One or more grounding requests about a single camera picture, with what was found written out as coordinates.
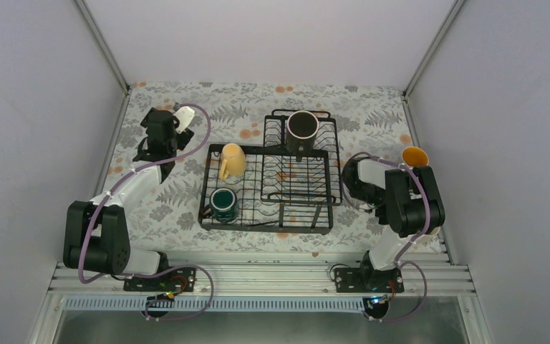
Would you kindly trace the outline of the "black mug white rim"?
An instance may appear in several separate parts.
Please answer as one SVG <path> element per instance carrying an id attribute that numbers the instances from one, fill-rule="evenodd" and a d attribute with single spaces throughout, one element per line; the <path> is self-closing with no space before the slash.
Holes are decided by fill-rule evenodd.
<path id="1" fill-rule="evenodd" d="M 306 110 L 292 113 L 286 122 L 286 149 L 301 162 L 314 148 L 319 131 L 319 121 L 314 113 Z"/>

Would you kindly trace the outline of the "white mug orange interior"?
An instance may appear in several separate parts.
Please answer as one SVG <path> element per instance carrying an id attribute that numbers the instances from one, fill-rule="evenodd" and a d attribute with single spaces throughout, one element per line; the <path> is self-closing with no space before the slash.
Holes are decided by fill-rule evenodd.
<path id="1" fill-rule="evenodd" d="M 406 147 L 402 151 L 402 161 L 412 168 L 428 166 L 430 162 L 428 154 L 416 146 Z"/>

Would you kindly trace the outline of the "beige cream mug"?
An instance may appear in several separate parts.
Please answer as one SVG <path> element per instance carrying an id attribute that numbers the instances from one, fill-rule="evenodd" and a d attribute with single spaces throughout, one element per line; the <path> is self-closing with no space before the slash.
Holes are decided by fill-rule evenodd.
<path id="1" fill-rule="evenodd" d="M 429 231 L 427 234 L 425 234 L 426 236 L 429 236 L 429 237 L 433 237 L 433 236 L 437 236 L 439 235 L 439 233 L 441 232 L 441 229 L 442 227 L 439 226 L 439 227 L 435 227 L 433 230 Z"/>

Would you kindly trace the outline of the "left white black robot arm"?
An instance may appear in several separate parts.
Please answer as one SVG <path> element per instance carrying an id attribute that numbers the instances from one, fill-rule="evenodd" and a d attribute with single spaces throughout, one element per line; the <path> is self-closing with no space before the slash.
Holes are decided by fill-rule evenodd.
<path id="1" fill-rule="evenodd" d="M 175 166 L 173 158 L 194 136 L 188 127 L 194 116 L 189 106 L 148 111 L 140 121 L 145 137 L 132 159 L 130 177 L 89 201 L 74 201 L 67 209 L 66 267 L 101 274 L 140 274 L 152 290 L 169 284 L 171 272 L 163 265 L 164 256 L 131 246 L 127 215 L 169 176 Z"/>

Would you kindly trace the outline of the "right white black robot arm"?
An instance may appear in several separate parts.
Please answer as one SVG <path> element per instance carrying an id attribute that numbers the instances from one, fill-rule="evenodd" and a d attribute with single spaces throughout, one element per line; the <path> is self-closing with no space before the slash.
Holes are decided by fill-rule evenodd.
<path id="1" fill-rule="evenodd" d="M 402 292 L 404 253 L 421 239 L 438 234 L 445 209 L 429 166 L 396 166 L 375 158 L 351 158 L 342 180 L 353 199 L 373 207 L 385 227 L 357 268 L 335 270 L 338 292 Z"/>

